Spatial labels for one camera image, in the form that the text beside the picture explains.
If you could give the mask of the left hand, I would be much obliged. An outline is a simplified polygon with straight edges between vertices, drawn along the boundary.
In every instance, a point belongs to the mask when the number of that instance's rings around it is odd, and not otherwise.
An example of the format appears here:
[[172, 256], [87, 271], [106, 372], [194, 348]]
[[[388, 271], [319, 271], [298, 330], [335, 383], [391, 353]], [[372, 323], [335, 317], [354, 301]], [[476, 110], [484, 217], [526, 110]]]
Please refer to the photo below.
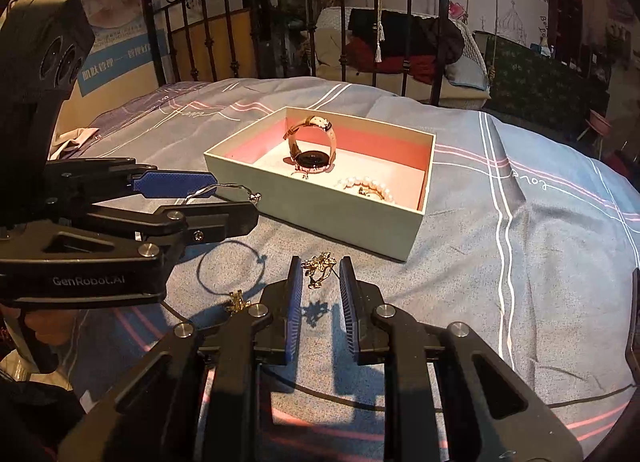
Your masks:
[[70, 339], [77, 314], [77, 310], [33, 310], [26, 312], [24, 322], [38, 341], [61, 346]]

